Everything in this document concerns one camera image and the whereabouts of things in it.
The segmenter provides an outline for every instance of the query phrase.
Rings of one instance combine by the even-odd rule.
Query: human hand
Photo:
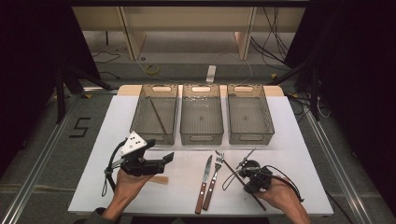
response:
[[[311,223],[294,190],[284,182],[271,178],[270,188],[267,191],[257,192],[255,195],[282,210],[293,223]]]
[[[137,196],[154,175],[133,176],[127,175],[122,169],[117,173],[117,185],[113,200],[102,214],[102,217],[115,221],[128,204]]]

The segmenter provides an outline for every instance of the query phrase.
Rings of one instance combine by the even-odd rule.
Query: table knife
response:
[[[212,163],[212,156],[210,155],[210,157],[207,158],[205,171],[204,171],[204,178],[202,179],[201,190],[199,191],[198,202],[197,202],[197,206],[195,208],[195,214],[198,214],[198,215],[201,214],[202,203],[204,202],[204,194],[205,194],[207,179],[208,179],[209,173],[210,173],[211,163]]]

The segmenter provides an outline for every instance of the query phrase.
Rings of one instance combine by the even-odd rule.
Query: gray floor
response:
[[[250,78],[248,82],[265,84],[272,79],[271,74],[281,76],[285,73],[285,71],[267,66],[262,60],[262,56],[254,49],[249,50],[246,63],[235,59],[229,53],[219,55],[221,52],[231,52],[233,55],[237,55],[237,46],[231,33],[152,33],[148,34],[138,61],[142,65],[149,63],[159,64],[161,69],[160,73],[155,76],[156,78],[147,77],[139,64],[130,61],[128,52],[124,47],[122,34],[110,33],[109,46],[105,44],[104,32],[88,32],[85,35],[90,44],[92,54],[99,51],[109,51],[120,55],[117,60],[111,63],[97,64],[99,71],[111,72],[120,77],[120,79],[116,79],[110,74],[103,73],[101,75],[104,82],[115,87],[123,84],[158,82],[159,79],[156,78],[163,78],[161,82],[176,81],[180,84],[185,81],[204,82],[207,67],[213,63],[218,67],[215,82],[219,84],[241,82],[247,78]],[[255,38],[261,43],[265,37],[266,34],[255,34]],[[293,34],[283,34],[282,38],[284,38],[286,43],[289,43],[293,38]],[[274,40],[270,40],[268,47],[273,53],[277,52]],[[95,56],[94,59],[97,62],[105,62],[114,57],[114,55],[102,53]],[[266,62],[279,66],[279,64],[269,59]],[[285,93],[294,92],[294,81],[295,78],[292,78],[282,83],[281,87]],[[87,81],[82,81],[82,83],[85,87],[94,87]],[[18,223],[73,223],[80,218],[75,214],[68,213],[67,207],[72,200],[74,190],[90,156],[111,97],[111,94],[93,94],[78,100],[73,113],[65,125],[63,135],[59,139],[46,164],[46,168],[37,182],[39,186],[36,186],[35,191],[21,213]],[[301,111],[300,106],[296,103],[290,102],[290,104],[296,114]],[[1,178],[0,217],[6,213],[7,208],[19,190],[19,186],[24,183],[47,140],[50,138],[51,132],[55,128],[56,109],[56,99],[51,98],[35,126],[35,131],[26,140],[26,148],[18,153],[18,156],[9,165],[6,173]],[[82,133],[82,130],[74,130],[78,118],[90,118],[80,123],[80,126],[88,127],[89,130],[83,138],[70,138],[72,134]],[[323,187],[341,204],[354,220],[354,223],[358,223],[308,122],[307,116],[296,115],[296,119],[299,120],[301,132]],[[359,160],[351,155],[350,146],[336,118],[321,118],[320,124],[328,135],[354,188],[364,201],[373,223],[396,223],[395,217],[364,172]],[[313,222],[347,223],[347,219],[340,209],[335,205],[333,207],[333,216],[313,217]],[[284,217],[271,217],[270,221],[271,223],[289,223]]]

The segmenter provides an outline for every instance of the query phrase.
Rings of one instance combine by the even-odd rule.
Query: table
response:
[[[145,155],[146,159],[153,160],[175,151],[174,160],[166,165],[164,173],[161,174],[169,176],[168,185],[148,182],[124,213],[134,216],[198,216],[194,211],[207,158],[210,155],[215,156],[214,150],[222,150],[225,152],[225,160],[232,167],[236,167],[255,147],[256,150],[250,159],[258,161],[261,166],[273,165],[288,175],[305,198],[303,205],[310,216],[331,215],[332,208],[318,179],[287,97],[282,96],[279,87],[264,89],[276,130],[268,146],[230,147],[226,134],[228,126],[227,122],[224,122],[225,134],[221,146],[185,147],[180,144],[177,125],[174,146],[155,146]],[[119,95],[113,97],[68,211],[87,214],[96,207],[106,207],[110,203],[113,195],[110,187],[107,195],[101,197],[105,181],[103,171],[113,149],[124,137],[129,136],[137,93],[139,86],[123,86]],[[223,94],[221,100],[224,112],[226,99]],[[266,202],[263,202],[267,207],[267,211],[264,212],[236,180],[227,190],[222,190],[221,185],[230,174],[230,170],[223,165],[219,170],[209,209],[203,211],[201,217],[269,217],[282,214]]]

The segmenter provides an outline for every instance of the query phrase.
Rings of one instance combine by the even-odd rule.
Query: floor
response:
[[[267,35],[253,34],[259,43],[263,43]],[[105,32],[86,32],[85,36],[92,56],[97,62],[98,70],[101,72],[102,80],[114,87],[123,84],[156,82],[159,80],[158,78],[164,82],[183,82],[184,79],[204,82],[210,64],[217,66],[215,82],[219,84],[247,79],[248,82],[265,84],[272,80],[273,75],[281,76],[286,72],[284,70],[288,70],[286,66],[275,60],[264,59],[264,61],[262,55],[253,47],[250,47],[246,61],[238,60],[236,57],[237,46],[232,33],[149,33],[142,53],[136,62],[132,62],[129,58],[122,33],[109,33],[108,46],[106,45]],[[292,41],[293,34],[282,34],[281,37],[285,45],[288,46]],[[273,38],[269,40],[266,47],[276,56],[281,57]],[[140,63],[143,66],[159,64],[159,74],[153,77],[145,76]],[[280,85],[283,92],[294,93],[295,78]],[[88,81],[81,80],[81,83],[87,89],[95,90],[96,88]],[[306,94],[300,93],[300,96],[306,97]],[[72,105],[73,102],[76,104],[64,126],[59,130],[61,134],[54,136],[59,126],[55,124],[57,105],[56,97],[53,97],[49,99],[48,106],[43,110],[41,118],[35,126],[35,131],[26,139],[26,148],[19,152],[1,178],[0,217],[2,219],[8,208],[15,202],[14,198],[18,193],[21,193],[21,186],[25,184],[30,172],[35,167],[35,162],[43,158],[42,152],[48,148],[51,148],[51,152],[42,161],[43,168],[37,174],[38,179],[34,184],[34,191],[26,201],[21,214],[18,215],[18,223],[73,223],[81,218],[67,212],[67,207],[73,198],[79,178],[90,156],[112,94],[91,91],[81,98],[69,95],[67,97],[69,105]],[[333,201],[329,198],[333,205],[334,215],[312,217],[313,222],[348,223],[348,216],[353,223],[396,223],[395,217],[364,172],[359,159],[353,156],[353,151],[338,125],[337,118],[332,114],[325,118],[329,111],[324,108],[320,121],[315,122],[301,104],[290,100],[290,105],[296,114],[322,185],[335,199]],[[78,119],[80,119],[79,126],[89,129],[84,137],[71,138],[70,135],[82,134],[81,130],[75,129]],[[322,127],[324,131],[318,133],[317,127]],[[320,141],[318,134],[320,136],[325,134],[328,142]],[[49,139],[54,139],[56,144],[49,146],[47,144]],[[350,186],[356,191],[365,211],[365,214],[362,215],[367,217],[368,221],[362,221],[364,218],[357,215],[361,210],[357,211],[351,206],[348,193],[343,187],[344,184],[340,185],[339,175],[334,171],[332,163],[329,162],[332,156],[327,152],[329,149],[339,160]],[[346,215],[336,205],[337,203],[346,211]],[[128,223],[131,219],[131,217],[123,217],[122,223]],[[271,223],[289,223],[285,217],[270,217],[269,219]]]

